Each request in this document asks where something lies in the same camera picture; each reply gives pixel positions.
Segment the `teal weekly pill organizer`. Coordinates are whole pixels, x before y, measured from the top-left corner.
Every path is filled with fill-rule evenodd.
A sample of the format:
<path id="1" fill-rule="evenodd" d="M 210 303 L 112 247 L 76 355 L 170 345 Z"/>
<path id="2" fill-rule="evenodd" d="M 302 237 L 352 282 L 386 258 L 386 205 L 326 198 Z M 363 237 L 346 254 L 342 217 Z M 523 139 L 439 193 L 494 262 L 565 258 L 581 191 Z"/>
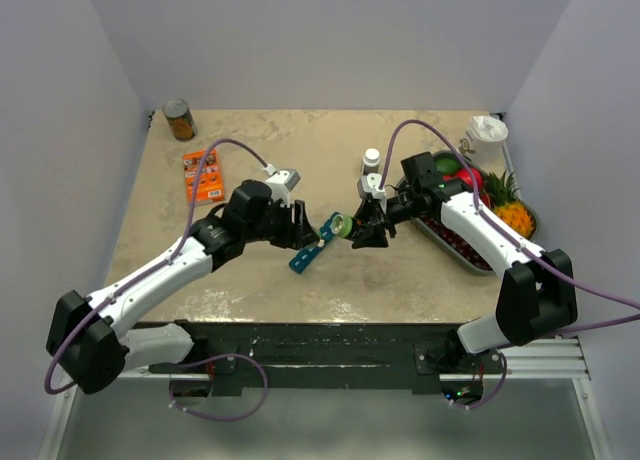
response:
<path id="1" fill-rule="evenodd" d="M 333 235 L 331 232 L 330 224 L 331 220 L 336 214 L 338 213 L 335 212 L 319 229 L 319 236 L 324 237 L 327 240 L 326 244 L 320 247 L 316 243 L 298 251 L 294 258 L 288 264 L 289 268 L 293 272 L 302 274 L 333 240 L 335 235 Z"/>

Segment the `tin food can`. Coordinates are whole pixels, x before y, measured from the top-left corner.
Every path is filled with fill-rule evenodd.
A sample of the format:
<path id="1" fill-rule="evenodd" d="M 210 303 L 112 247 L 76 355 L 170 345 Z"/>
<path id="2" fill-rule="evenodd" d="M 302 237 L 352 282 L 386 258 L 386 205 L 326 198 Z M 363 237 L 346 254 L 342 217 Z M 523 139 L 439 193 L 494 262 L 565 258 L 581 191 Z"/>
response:
<path id="1" fill-rule="evenodd" d="M 168 100 L 162 107 L 162 113 L 175 139 L 189 141 L 197 135 L 195 121 L 184 99 Z"/>

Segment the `grey fruit tray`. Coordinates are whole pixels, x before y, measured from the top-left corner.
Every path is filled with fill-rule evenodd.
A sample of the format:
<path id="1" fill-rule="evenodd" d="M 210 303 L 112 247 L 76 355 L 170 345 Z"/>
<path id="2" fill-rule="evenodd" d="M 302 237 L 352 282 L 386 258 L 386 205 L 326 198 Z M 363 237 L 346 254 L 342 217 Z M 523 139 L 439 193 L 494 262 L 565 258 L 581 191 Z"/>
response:
<path id="1" fill-rule="evenodd" d="M 462 169 L 460 162 L 456 159 L 455 155 L 449 151 L 442 150 L 439 152 L 435 152 L 432 155 L 436 163 L 442 163 L 444 161 L 444 163 L 450 164 L 452 168 L 453 163 L 456 163 L 457 167 L 455 169 L 449 169 L 452 170 L 454 174 L 457 174 L 457 172 Z M 465 160 L 472 168 L 472 170 L 476 170 L 478 174 L 483 178 L 483 181 L 486 183 L 487 177 L 492 175 L 492 173 L 483 170 L 468 158 L 465 158 Z M 523 205 L 523 208 L 526 208 L 529 218 L 531 219 L 531 235 L 529 239 L 533 241 L 538 231 L 538 216 L 517 196 L 517 194 L 518 192 L 516 191 L 514 193 L 514 195 L 516 195 L 516 199 Z M 487 206 L 489 206 L 490 198 L 485 193 L 484 186 L 481 188 L 480 196 L 481 200 Z M 457 261 L 468 272 L 479 276 L 493 275 L 494 272 L 489 264 L 460 235 L 456 234 L 438 221 L 429 217 L 416 218 L 411 222 L 420 233 L 431 239 L 431 241 L 433 241 L 436 246 L 438 246 L 447 255 Z"/>

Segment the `orange cardboard box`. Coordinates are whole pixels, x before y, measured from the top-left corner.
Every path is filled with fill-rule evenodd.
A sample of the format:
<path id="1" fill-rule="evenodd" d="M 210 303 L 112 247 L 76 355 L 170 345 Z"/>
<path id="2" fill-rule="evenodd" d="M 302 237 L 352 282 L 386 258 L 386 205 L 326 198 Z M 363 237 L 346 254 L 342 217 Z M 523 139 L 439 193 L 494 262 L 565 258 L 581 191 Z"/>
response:
<path id="1" fill-rule="evenodd" d="M 204 154 L 205 151 L 201 150 L 187 153 L 182 158 L 187 202 L 195 199 L 196 206 L 218 203 L 225 199 L 224 181 L 216 150 L 206 156 L 197 191 L 194 191 L 195 177 Z"/>

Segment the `white paper cup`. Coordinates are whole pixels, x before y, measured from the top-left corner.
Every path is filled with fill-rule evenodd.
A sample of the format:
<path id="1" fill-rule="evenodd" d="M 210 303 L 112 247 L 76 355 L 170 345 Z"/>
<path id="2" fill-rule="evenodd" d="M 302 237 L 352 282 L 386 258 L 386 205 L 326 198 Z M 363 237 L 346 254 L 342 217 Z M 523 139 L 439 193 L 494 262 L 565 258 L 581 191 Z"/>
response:
<path id="1" fill-rule="evenodd" d="M 459 140 L 458 150 L 477 165 L 488 164 L 501 152 L 508 135 L 507 125 L 498 118 L 472 116 Z"/>

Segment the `white cap pill bottle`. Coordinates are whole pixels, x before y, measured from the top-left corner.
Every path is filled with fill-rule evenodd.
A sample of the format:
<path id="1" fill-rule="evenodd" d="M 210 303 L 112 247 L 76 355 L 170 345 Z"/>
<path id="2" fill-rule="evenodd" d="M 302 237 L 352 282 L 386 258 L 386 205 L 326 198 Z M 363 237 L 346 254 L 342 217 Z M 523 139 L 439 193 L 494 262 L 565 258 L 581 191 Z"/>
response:
<path id="1" fill-rule="evenodd" d="M 363 175 L 377 174 L 380 168 L 381 156 L 376 148 L 368 148 L 365 150 L 362 161 L 361 171 Z"/>

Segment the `red apple right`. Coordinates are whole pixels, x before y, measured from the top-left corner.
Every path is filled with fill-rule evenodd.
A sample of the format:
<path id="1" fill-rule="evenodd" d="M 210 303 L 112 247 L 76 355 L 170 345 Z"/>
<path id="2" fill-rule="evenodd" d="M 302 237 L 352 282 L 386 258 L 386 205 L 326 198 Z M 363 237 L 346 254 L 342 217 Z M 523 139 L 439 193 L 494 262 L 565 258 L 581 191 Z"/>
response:
<path id="1" fill-rule="evenodd" d="M 476 186 L 478 191 L 483 189 L 484 178 L 475 168 L 470 168 L 469 170 L 462 168 L 454 174 L 454 177 L 462 180 L 470 187 Z"/>

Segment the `small pineapple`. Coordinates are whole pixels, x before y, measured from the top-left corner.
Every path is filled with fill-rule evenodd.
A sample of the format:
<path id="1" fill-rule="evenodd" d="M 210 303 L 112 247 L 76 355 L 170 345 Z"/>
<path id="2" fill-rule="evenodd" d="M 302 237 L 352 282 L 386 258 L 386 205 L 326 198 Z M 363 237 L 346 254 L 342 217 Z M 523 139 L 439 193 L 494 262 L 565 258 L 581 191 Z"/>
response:
<path id="1" fill-rule="evenodd" d="M 485 192 L 493 213 L 517 234 L 530 239 L 536 223 L 530 210 L 517 197 L 518 191 L 513 173 L 504 171 L 501 176 L 490 173 L 486 177 Z"/>

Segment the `aluminium frame rail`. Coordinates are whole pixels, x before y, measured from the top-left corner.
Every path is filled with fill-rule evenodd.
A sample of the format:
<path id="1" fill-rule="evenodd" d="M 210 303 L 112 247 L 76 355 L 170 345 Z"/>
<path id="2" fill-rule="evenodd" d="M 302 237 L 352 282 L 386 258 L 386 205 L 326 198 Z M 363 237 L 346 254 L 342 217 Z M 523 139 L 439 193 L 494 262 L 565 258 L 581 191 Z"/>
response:
<path id="1" fill-rule="evenodd" d="M 205 386 L 200 374 L 140 368 L 108 390 L 57 398 L 43 459 L 608 459 L 580 343 L 548 339 L 505 351 L 505 375 L 486 373 L 487 402 L 466 410 L 440 394 L 406 390 L 249 390 L 189 399 L 170 387 Z M 230 423 L 192 411 L 254 414 Z"/>

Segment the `green pill bottle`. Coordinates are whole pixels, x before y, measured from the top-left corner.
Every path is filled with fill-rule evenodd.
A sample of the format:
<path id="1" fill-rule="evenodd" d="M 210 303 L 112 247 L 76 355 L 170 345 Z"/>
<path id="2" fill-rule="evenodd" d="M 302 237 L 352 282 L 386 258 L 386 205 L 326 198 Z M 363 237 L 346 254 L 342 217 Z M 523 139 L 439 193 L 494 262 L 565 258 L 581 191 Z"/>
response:
<path id="1" fill-rule="evenodd" d="M 349 215 L 336 214 L 331 220 L 330 229 L 333 235 L 354 241 L 358 236 L 360 222 Z"/>

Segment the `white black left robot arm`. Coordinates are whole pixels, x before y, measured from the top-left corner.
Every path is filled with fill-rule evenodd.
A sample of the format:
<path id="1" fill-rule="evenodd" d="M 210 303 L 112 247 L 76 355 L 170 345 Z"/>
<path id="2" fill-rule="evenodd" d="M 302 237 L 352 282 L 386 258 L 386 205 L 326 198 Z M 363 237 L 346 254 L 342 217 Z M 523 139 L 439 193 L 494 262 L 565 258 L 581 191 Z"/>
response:
<path id="1" fill-rule="evenodd" d="M 272 197 L 264 182 L 247 180 L 229 201 L 190 226 L 168 250 L 114 284 L 81 296 L 64 294 L 55 307 L 46 349 L 52 357 L 45 390 L 61 367 L 84 393 L 97 393 L 121 373 L 156 364 L 176 364 L 185 372 L 200 370 L 207 348 L 176 323 L 137 328 L 150 310 L 192 282 L 239 257 L 247 244 L 301 250 L 316 243 L 301 200 Z"/>

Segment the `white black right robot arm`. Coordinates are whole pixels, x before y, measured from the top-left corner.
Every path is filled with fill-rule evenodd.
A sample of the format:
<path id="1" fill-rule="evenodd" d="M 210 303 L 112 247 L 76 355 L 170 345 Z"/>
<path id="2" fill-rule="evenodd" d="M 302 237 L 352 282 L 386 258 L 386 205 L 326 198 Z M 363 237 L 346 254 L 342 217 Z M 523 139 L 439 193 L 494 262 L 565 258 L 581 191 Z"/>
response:
<path id="1" fill-rule="evenodd" d="M 363 176 L 362 199 L 352 216 L 338 216 L 332 232 L 353 248 L 385 248 L 398 224 L 422 217 L 439 221 L 461 236 L 501 279 L 493 314 L 461 325 L 445 349 L 448 366 L 469 372 L 481 353 L 505 345 L 522 346 L 573 324 L 578 316 L 572 263 L 561 250 L 545 251 L 516 234 L 460 179 L 447 180 L 430 153 L 401 162 L 405 184 L 393 197 L 381 175 Z"/>

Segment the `green apple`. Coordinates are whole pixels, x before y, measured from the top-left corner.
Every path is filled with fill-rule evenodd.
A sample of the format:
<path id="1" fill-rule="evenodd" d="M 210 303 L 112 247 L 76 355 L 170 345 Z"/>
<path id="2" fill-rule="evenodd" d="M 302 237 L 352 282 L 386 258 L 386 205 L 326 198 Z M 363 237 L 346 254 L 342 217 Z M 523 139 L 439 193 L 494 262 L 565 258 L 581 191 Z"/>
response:
<path id="1" fill-rule="evenodd" d="M 435 159 L 437 170 L 443 175 L 453 177 L 461 169 L 460 163 L 454 158 L 438 157 Z"/>

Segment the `dark red grapes bunch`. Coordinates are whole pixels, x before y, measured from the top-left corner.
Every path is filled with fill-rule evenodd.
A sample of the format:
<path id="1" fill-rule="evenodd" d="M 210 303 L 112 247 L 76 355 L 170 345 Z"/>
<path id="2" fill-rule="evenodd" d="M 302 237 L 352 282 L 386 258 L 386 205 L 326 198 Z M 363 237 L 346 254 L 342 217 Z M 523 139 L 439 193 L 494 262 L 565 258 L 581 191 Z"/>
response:
<path id="1" fill-rule="evenodd" d="M 454 257 L 461 260 L 464 266 L 472 265 L 476 270 L 485 272 L 492 271 L 489 264 L 460 235 L 445 227 L 436 219 L 423 217 L 422 221 L 439 240 L 454 252 Z"/>

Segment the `black table edge rail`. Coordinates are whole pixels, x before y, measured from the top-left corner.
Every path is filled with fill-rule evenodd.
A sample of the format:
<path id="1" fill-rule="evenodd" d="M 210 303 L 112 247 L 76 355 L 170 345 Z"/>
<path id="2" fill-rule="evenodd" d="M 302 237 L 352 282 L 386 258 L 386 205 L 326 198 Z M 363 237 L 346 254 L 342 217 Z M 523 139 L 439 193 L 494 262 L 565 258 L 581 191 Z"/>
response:
<path id="1" fill-rule="evenodd" d="M 447 376 L 464 381 L 500 375 L 494 350 L 453 346 L 453 324 L 181 322 L 194 347 L 154 374 L 199 375 L 217 395 L 244 388 L 407 390 L 438 394 Z"/>

